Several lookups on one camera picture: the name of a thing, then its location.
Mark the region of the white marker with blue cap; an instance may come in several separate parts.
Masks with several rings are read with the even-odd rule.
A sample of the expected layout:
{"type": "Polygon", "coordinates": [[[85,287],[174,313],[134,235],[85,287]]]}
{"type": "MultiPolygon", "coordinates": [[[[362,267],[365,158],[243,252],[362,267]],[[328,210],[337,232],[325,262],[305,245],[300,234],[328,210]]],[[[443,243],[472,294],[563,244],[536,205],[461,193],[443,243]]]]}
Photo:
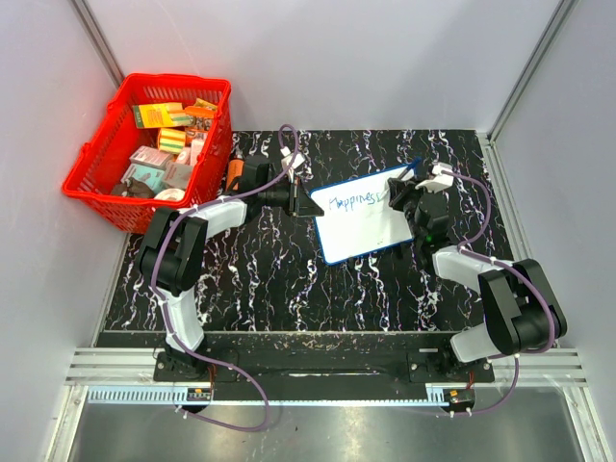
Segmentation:
{"type": "Polygon", "coordinates": [[[415,157],[409,164],[407,164],[404,169],[397,175],[391,176],[385,180],[384,188],[381,191],[381,198],[384,199],[387,194],[390,193],[390,182],[392,180],[395,181],[405,181],[409,175],[412,175],[414,169],[418,166],[418,164],[423,160],[422,157],[415,157]]]}

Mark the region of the blue-framed whiteboard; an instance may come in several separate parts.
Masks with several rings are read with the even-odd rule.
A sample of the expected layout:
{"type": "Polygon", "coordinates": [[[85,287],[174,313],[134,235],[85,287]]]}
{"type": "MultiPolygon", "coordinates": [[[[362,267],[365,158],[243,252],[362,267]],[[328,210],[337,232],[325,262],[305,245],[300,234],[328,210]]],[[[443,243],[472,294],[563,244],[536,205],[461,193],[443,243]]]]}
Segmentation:
{"type": "Polygon", "coordinates": [[[388,194],[381,198],[385,180],[397,176],[404,167],[387,168],[310,193],[323,209],[315,222],[326,264],[332,266],[413,239],[404,213],[389,206],[388,194]]]}

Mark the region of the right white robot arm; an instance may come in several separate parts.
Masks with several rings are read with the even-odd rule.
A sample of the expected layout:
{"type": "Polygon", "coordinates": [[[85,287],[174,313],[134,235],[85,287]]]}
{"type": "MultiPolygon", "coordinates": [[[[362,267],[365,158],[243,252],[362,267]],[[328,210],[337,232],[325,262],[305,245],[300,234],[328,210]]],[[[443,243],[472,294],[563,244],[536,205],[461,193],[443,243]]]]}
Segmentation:
{"type": "Polygon", "coordinates": [[[483,358],[541,353],[568,332],[548,277],[533,259],[505,262],[449,238],[449,205],[437,176],[387,181],[389,206],[402,212],[419,268],[480,296],[483,322],[453,335],[437,361],[442,377],[458,381],[483,358]]]}

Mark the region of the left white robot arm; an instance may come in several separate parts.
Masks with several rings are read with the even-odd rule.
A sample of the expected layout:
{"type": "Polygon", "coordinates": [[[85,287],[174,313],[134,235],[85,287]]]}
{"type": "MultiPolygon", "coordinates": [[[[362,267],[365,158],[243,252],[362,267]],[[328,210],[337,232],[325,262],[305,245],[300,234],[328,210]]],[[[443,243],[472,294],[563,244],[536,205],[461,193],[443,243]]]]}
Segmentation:
{"type": "Polygon", "coordinates": [[[143,237],[137,263],[163,313],[165,348],[157,357],[157,379],[182,374],[194,381],[209,369],[207,340],[196,314],[194,286],[202,272],[206,242],[256,218],[265,207],[290,218],[320,218],[324,210],[310,198],[295,170],[304,157],[282,150],[279,174],[273,162],[255,155],[231,175],[223,194],[186,209],[159,208],[143,237]]]}

